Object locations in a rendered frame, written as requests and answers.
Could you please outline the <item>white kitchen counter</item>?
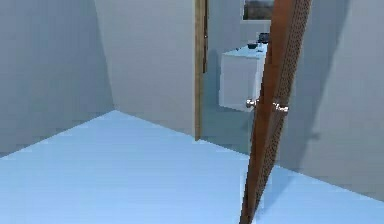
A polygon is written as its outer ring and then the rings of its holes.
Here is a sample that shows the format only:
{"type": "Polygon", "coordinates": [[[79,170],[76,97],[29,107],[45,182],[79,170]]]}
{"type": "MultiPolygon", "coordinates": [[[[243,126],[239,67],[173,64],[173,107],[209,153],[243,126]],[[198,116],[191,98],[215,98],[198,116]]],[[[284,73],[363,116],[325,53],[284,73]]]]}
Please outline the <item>white kitchen counter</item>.
{"type": "Polygon", "coordinates": [[[236,48],[222,54],[219,105],[242,112],[250,112],[248,99],[257,99],[260,93],[267,44],[236,48]]]}

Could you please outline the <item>brown wooden room door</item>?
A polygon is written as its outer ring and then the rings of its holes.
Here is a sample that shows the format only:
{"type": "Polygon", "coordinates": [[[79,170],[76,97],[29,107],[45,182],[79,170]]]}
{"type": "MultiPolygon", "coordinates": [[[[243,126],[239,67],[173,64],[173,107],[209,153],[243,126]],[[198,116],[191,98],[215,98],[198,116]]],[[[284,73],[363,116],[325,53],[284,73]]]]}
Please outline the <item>brown wooden room door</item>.
{"type": "Polygon", "coordinates": [[[276,161],[312,0],[275,0],[239,224],[252,224],[276,161]]]}

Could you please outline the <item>tan wooden door frame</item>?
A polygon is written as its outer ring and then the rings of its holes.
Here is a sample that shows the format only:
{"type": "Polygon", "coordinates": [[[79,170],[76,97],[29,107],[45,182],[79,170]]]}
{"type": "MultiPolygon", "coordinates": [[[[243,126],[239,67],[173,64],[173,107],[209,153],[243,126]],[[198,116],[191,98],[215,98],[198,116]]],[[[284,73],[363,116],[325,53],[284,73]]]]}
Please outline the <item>tan wooden door frame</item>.
{"type": "Polygon", "coordinates": [[[208,0],[195,0],[195,140],[202,135],[203,75],[207,64],[208,0]]]}

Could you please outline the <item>window with white frame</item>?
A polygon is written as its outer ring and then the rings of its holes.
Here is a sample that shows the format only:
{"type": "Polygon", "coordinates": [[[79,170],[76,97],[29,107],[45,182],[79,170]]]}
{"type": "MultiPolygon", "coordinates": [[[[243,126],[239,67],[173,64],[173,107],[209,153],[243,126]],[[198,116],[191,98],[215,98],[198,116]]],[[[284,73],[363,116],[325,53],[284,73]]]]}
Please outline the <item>window with white frame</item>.
{"type": "Polygon", "coordinates": [[[244,0],[243,21],[269,21],[272,18],[274,0],[244,0]]]}

